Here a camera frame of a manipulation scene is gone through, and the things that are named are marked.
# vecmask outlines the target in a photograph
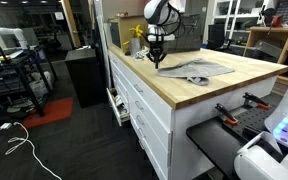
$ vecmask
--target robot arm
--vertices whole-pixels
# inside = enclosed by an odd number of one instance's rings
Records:
[[[146,40],[150,44],[150,53],[147,57],[155,63],[155,68],[158,69],[159,63],[166,57],[163,43],[175,40],[173,33],[180,27],[180,13],[169,3],[169,0],[151,0],[145,6],[144,16],[149,23]],[[163,25],[174,23],[178,19],[180,19],[178,27],[173,32],[164,31]]]

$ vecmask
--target white cabinet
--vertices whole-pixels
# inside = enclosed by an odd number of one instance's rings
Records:
[[[227,39],[244,41],[246,44],[248,35],[247,27],[260,25],[259,12],[267,8],[276,8],[277,0],[216,0],[213,9],[212,24],[225,24],[225,36]]]

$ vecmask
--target gray towel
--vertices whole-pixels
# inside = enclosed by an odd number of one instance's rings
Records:
[[[207,77],[230,72],[234,72],[234,70],[204,59],[196,59],[181,62],[173,67],[161,68],[158,70],[158,75],[171,78],[186,78],[197,85],[205,86],[209,83]]]

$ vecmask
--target floor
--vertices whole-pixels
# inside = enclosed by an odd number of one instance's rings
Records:
[[[59,74],[51,100],[73,97],[71,118],[29,130],[36,155],[62,179],[151,180],[158,179],[136,143],[132,128],[120,128],[112,120],[107,104],[81,109],[65,63],[54,63]],[[0,179],[56,179],[40,167],[25,144],[12,154],[7,141],[23,137],[24,131],[11,128],[0,132]]]

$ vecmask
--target wooden countertop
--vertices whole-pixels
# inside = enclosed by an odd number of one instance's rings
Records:
[[[155,65],[149,61],[136,62],[130,56],[125,56],[115,46],[109,50],[120,58],[135,74],[137,74],[149,87],[151,87],[173,109],[180,109],[214,96],[218,96],[235,89],[256,83],[267,78],[287,72],[285,65],[268,63],[265,61],[245,58],[236,55],[201,49],[195,52],[169,54],[160,68],[170,67],[181,61],[204,58],[216,62],[235,72],[209,77],[207,86],[198,86],[185,79],[166,78],[157,75]]]
[[[272,28],[270,30],[269,27],[251,27],[251,31],[264,31],[264,32],[288,32],[288,27],[284,27],[284,28]]]

